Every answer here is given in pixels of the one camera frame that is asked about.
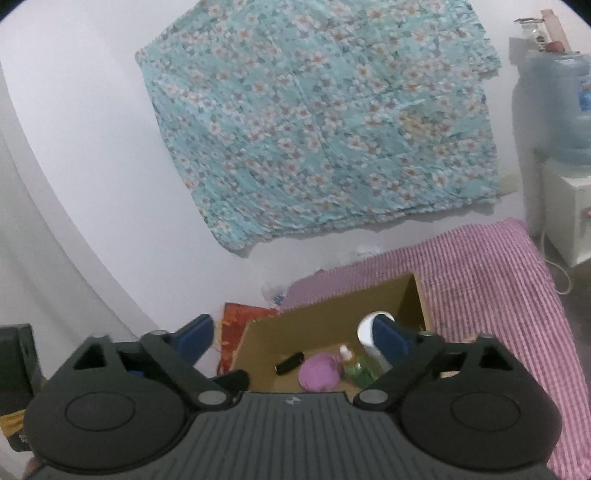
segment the teal floral cloth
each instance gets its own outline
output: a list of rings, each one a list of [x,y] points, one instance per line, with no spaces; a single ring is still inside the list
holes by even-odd
[[[496,201],[463,0],[204,0],[136,55],[160,130],[227,249]]]

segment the white cord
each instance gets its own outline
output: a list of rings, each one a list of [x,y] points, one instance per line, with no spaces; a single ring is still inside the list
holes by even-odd
[[[560,265],[558,265],[558,264],[556,264],[554,262],[551,262],[550,260],[548,260],[546,258],[546,245],[545,245],[545,243],[546,243],[546,231],[544,230],[542,232],[542,237],[540,238],[540,255],[542,255],[542,258],[544,259],[544,261],[548,265],[552,265],[553,267],[558,268],[564,274],[564,276],[567,278],[567,280],[569,281],[568,288],[566,290],[564,290],[564,291],[560,291],[560,290],[557,289],[556,290],[556,293],[558,295],[568,295],[569,293],[571,293],[573,291],[573,288],[574,288],[573,279],[570,278],[569,273],[564,268],[562,268]]]

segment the pink checkered bedspread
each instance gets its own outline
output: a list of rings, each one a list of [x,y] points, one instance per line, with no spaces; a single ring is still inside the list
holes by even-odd
[[[548,466],[591,477],[591,414],[573,335],[548,269],[522,224],[470,225],[294,283],[282,310],[418,274],[433,326],[448,341],[494,333],[551,395],[563,418]]]

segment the purple pouch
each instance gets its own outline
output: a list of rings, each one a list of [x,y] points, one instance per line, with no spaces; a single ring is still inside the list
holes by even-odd
[[[300,367],[298,381],[308,392],[327,392],[340,381],[342,366],[340,358],[329,353],[318,353]]]

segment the white cup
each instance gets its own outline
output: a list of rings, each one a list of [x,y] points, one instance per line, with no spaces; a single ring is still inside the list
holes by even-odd
[[[385,357],[381,354],[381,352],[377,349],[374,345],[374,318],[378,315],[386,315],[390,320],[394,320],[394,317],[390,315],[388,312],[373,312],[367,315],[361,322],[359,322],[359,326],[357,327],[357,337],[359,338],[359,342],[363,345],[365,352],[373,358],[380,368],[387,372],[392,368],[392,365],[388,363]]]

